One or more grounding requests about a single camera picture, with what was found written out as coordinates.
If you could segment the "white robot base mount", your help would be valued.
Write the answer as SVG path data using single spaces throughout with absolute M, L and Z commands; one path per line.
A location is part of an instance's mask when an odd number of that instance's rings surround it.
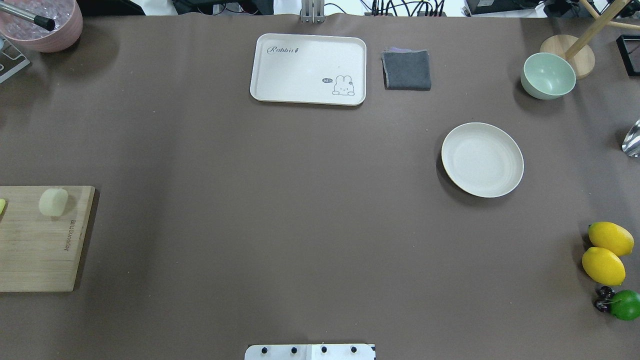
M 254 344 L 247 347 L 245 360 L 375 360 L 374 344 Z

